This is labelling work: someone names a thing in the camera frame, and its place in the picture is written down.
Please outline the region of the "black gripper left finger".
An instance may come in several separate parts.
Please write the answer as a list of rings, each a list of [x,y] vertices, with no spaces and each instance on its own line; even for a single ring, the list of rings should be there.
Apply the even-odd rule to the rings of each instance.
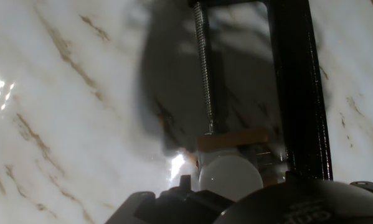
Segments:
[[[161,192],[131,194],[106,224],[211,224],[234,202],[209,190],[194,192],[191,176]]]

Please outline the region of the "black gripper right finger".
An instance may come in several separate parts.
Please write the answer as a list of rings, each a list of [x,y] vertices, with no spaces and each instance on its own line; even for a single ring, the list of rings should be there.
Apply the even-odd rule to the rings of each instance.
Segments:
[[[351,185],[360,187],[362,189],[365,189],[366,191],[373,193],[373,182],[358,181],[358,182],[351,182]]]

